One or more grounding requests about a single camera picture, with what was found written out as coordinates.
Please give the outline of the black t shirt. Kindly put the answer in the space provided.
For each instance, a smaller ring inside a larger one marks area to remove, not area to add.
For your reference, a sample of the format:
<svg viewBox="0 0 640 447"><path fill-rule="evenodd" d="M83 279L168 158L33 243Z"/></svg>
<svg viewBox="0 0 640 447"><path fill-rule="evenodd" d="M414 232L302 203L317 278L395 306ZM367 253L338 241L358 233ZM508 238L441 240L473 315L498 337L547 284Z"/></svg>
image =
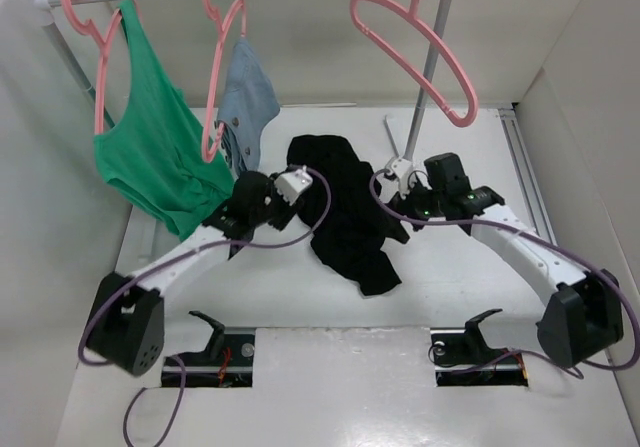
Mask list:
<svg viewBox="0 0 640 447"><path fill-rule="evenodd" d="M369 189L371 164L358 157L346 138L333 135L293 138L287 163L316 170L331 187L330 210L311 239L318 259L357 283L365 297L398 286L401 279L382 247L387 239L405 244L409 234L374 200L381 184L376 181L374 189Z"/></svg>

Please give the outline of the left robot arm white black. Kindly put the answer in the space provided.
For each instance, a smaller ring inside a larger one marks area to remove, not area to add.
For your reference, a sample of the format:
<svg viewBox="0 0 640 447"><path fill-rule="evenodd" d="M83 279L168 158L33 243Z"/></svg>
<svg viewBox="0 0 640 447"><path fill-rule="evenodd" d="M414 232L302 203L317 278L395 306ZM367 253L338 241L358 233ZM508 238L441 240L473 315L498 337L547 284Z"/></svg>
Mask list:
<svg viewBox="0 0 640 447"><path fill-rule="evenodd" d="M248 246L255 230L283 230L313 180L305 167L267 176L240 175L223 201L179 245L129 274L117 271L100 282L78 354L92 366L115 365L134 377L148 372L165 349L169 304L200 275Z"/></svg>

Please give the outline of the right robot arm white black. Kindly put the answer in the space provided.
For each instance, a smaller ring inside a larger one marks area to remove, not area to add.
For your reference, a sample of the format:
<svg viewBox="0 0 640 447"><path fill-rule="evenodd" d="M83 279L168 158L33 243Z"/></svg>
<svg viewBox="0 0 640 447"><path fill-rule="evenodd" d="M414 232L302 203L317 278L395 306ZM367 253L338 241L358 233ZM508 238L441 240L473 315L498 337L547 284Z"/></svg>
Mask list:
<svg viewBox="0 0 640 447"><path fill-rule="evenodd" d="M390 208L415 229L456 225L509 265L544 306L537 340L554 363L573 367L622 339L622 305L613 276L540 238L492 188L472 187L458 155L433 156L424 167L421 176L406 159L387 164L398 185Z"/></svg>

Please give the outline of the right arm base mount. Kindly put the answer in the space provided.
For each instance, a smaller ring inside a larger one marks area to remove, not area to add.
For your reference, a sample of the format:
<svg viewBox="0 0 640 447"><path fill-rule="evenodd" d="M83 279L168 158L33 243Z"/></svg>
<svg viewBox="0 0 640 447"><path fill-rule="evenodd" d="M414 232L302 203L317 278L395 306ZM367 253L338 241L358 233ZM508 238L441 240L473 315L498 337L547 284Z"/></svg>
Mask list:
<svg viewBox="0 0 640 447"><path fill-rule="evenodd" d="M429 360L437 387L527 387L523 358L508 348L490 347L480 323L501 309L490 309L468 319L463 327L434 328L430 332Z"/></svg>

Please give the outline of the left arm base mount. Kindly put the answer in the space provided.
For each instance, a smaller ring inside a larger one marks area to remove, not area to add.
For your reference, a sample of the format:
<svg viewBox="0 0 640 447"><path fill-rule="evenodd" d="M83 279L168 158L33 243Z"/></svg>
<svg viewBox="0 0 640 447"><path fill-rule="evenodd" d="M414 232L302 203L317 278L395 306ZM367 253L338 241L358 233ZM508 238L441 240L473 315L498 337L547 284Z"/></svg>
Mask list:
<svg viewBox="0 0 640 447"><path fill-rule="evenodd" d="M227 327L192 310L165 326L160 385L190 388L250 388L256 330Z"/></svg>

